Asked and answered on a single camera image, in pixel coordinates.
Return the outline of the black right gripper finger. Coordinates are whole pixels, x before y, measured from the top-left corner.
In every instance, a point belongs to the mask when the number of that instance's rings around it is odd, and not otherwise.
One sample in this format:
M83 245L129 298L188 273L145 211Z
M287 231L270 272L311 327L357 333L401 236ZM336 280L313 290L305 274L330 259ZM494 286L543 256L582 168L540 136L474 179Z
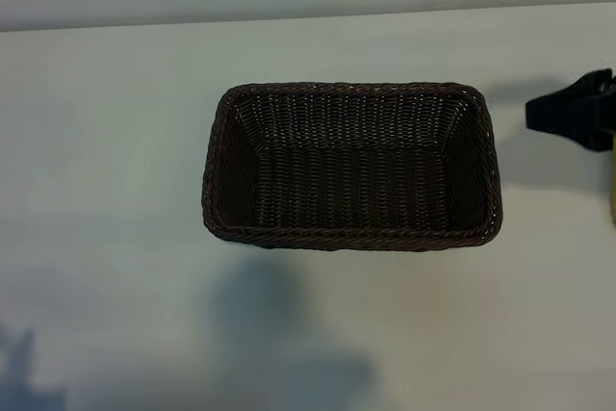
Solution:
M574 141L590 151L614 149L615 113L612 110L605 112L596 106L526 106L526 127Z
M615 76L611 68L590 71L562 90L528 101L526 113L542 114L556 108L558 104L570 105L578 101L593 101L608 95L614 86Z

